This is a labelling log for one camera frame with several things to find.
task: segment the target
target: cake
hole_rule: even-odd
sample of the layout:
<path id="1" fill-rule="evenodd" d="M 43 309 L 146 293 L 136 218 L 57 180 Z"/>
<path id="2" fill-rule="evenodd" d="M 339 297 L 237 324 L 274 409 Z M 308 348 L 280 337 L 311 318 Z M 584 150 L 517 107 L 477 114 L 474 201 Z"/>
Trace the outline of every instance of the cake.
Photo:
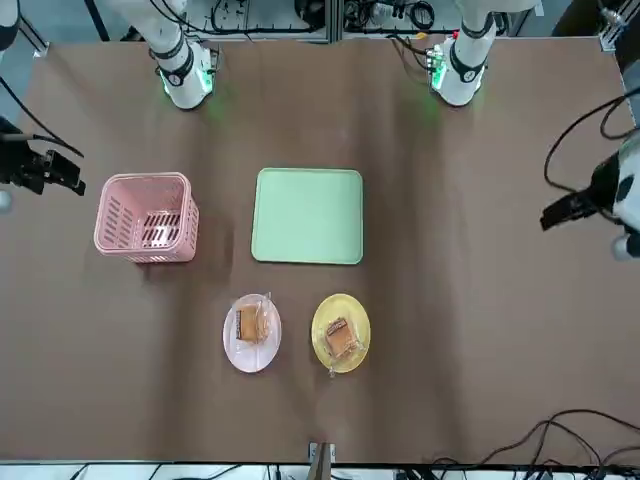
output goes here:
<path id="1" fill-rule="evenodd" d="M 260 343 L 268 335 L 267 316 L 262 305 L 246 305 L 236 310 L 236 338 Z"/>
<path id="2" fill-rule="evenodd" d="M 344 317 L 331 322 L 327 328 L 326 339 L 331 355 L 335 358 L 350 353 L 356 346 L 356 339 Z"/>

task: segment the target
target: white plate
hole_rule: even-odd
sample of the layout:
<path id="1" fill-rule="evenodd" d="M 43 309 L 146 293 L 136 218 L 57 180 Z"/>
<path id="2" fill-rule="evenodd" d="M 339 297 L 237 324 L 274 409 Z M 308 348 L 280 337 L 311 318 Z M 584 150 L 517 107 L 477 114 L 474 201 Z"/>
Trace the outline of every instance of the white plate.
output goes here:
<path id="1" fill-rule="evenodd" d="M 269 321 L 269 336 L 264 342 L 253 344 L 236 339 L 236 310 L 247 305 L 257 305 L 262 302 Z M 234 302 L 227 312 L 222 329 L 222 343 L 229 361 L 238 370 L 246 373 L 259 372 L 275 358 L 280 340 L 282 339 L 282 325 L 280 314 L 273 302 L 264 295 L 252 293 Z"/>

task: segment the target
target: brown tabletop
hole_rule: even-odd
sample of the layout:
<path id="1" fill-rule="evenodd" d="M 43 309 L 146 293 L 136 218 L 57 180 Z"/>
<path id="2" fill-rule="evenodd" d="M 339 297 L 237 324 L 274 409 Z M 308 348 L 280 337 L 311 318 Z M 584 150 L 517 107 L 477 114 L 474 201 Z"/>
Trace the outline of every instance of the brown tabletop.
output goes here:
<path id="1" fill-rule="evenodd" d="M 53 47 L 38 60 L 27 103 L 85 153 L 88 186 L 84 198 L 14 189 L 0 218 L 0 455 L 304 462 L 308 442 L 326 440 L 341 462 L 474 462 L 564 408 L 640 422 L 640 267 L 612 260 L 619 232 L 601 219 L 538 224 L 560 195 L 542 179 L 547 149 L 620 94 L 614 57 L 595 39 L 498 41 L 463 109 L 422 80 L 387 41 L 225 44 L 215 96 L 181 112 L 143 44 Z M 612 128 L 630 123 L 620 110 Z M 616 147 L 586 122 L 552 175 L 582 185 Z M 264 167 L 357 169 L 362 263 L 253 260 Z M 190 264 L 138 267 L 93 245 L 104 182 L 145 171 L 192 182 Z M 256 375 L 236 371 L 221 340 L 231 302 L 249 292 L 271 292 L 283 325 Z M 334 292 L 363 303 L 372 344 L 331 379 L 309 329 Z M 597 418 L 566 423 L 605 452 L 633 440 Z M 564 433 L 551 437 L 544 458 L 587 461 Z"/>

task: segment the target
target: plate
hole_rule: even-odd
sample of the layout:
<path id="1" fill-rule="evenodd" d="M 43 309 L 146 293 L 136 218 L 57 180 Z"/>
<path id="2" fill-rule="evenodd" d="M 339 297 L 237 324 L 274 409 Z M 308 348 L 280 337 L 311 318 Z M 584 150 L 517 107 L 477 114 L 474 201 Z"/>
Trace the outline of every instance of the plate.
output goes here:
<path id="1" fill-rule="evenodd" d="M 252 344 L 236 339 L 236 315 L 238 308 L 256 305 L 262 302 L 269 319 L 269 336 L 264 342 Z M 245 373 L 256 373 L 269 365 L 278 353 L 282 339 L 282 325 L 280 314 L 274 303 L 264 295 L 249 294 L 239 298 L 227 312 L 222 329 L 222 343 L 227 358 L 234 367 Z"/>
<path id="2" fill-rule="evenodd" d="M 331 369 L 331 355 L 325 347 L 324 335 L 327 327 L 338 317 L 350 317 L 364 350 L 351 355 L 344 362 L 340 362 L 335 368 L 336 373 L 347 373 L 356 369 L 367 356 L 371 343 L 371 324 L 362 304 L 345 293 L 336 293 L 327 297 L 316 310 L 311 322 L 311 344 L 316 352 L 318 360 Z"/>

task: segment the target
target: yellow plate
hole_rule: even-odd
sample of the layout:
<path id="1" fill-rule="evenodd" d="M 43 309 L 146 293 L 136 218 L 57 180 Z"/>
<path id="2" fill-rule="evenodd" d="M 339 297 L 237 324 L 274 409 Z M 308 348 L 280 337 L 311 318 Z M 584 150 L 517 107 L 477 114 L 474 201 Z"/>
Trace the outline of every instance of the yellow plate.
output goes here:
<path id="1" fill-rule="evenodd" d="M 331 368 L 331 356 L 325 347 L 324 335 L 329 324 L 338 317 L 351 318 L 358 332 L 358 338 L 364 345 L 364 350 L 357 351 L 334 368 L 336 373 L 347 373 L 357 368 L 367 356 L 371 343 L 371 324 L 364 307 L 351 295 L 336 293 L 325 298 L 311 322 L 311 343 L 318 360 L 327 368 Z"/>

